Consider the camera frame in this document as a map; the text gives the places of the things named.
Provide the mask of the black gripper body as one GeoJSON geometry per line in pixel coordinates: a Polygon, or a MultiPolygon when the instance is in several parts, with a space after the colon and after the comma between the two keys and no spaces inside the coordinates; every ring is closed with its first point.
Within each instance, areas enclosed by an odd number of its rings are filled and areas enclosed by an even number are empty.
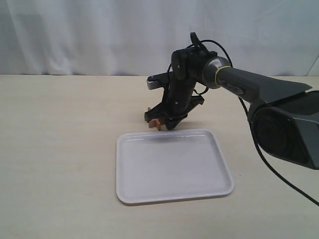
{"type": "Polygon", "coordinates": [[[171,80],[164,89],[162,101],[145,112],[145,121],[177,121],[187,117],[196,106],[204,103],[202,96],[192,95],[195,85],[196,81],[193,79],[171,80]]]}

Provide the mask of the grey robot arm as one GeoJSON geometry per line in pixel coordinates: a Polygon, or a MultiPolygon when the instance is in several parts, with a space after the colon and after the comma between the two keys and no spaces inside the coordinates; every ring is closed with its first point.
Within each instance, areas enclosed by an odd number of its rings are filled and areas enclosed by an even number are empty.
{"type": "Polygon", "coordinates": [[[216,52],[196,47],[173,52],[172,71],[150,76],[149,89],[163,88],[162,101],[145,113],[174,129],[197,105],[195,84],[224,88],[249,103],[252,136],[268,154],[311,169],[319,167],[319,93],[305,83],[233,68],[216,52]]]}

